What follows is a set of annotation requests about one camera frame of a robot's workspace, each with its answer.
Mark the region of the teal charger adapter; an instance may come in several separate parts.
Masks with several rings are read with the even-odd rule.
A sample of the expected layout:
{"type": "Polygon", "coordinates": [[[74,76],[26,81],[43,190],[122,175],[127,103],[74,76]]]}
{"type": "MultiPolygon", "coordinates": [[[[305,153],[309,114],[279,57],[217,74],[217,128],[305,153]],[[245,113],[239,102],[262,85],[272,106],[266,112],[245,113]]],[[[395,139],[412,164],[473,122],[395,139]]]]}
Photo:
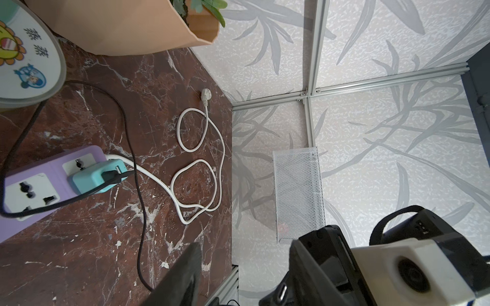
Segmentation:
{"type": "Polygon", "coordinates": [[[74,191],[81,195],[127,171],[120,159],[110,159],[78,171],[69,177],[68,182],[74,191]]]}

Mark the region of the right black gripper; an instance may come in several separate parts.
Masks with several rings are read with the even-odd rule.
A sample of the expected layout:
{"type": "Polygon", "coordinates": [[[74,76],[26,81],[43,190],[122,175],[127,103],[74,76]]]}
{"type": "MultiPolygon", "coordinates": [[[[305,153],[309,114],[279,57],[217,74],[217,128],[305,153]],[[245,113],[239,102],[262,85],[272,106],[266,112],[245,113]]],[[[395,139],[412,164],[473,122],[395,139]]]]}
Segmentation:
{"type": "Polygon", "coordinates": [[[337,225],[293,240],[289,270],[260,305],[376,305],[337,225]]]}

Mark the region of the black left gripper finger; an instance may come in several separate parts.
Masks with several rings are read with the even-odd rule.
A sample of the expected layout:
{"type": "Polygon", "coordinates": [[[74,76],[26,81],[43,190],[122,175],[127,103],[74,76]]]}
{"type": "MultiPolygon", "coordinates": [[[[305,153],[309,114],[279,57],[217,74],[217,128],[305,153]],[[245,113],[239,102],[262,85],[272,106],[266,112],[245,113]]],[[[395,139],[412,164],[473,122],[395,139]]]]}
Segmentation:
{"type": "Polygon", "coordinates": [[[141,305],[196,305],[201,264],[200,245],[191,243],[141,305]]]}

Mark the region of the purple power strip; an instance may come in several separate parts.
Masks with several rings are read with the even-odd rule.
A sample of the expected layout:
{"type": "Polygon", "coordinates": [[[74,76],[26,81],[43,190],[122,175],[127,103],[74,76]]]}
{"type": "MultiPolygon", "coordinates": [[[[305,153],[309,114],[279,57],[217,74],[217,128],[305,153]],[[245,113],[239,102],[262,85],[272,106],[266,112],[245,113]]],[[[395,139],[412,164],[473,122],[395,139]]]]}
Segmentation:
{"type": "Polygon", "coordinates": [[[73,198],[77,194],[68,178],[106,160],[99,146],[88,145],[9,172],[5,180],[4,208],[8,213],[28,212],[73,198]]]}

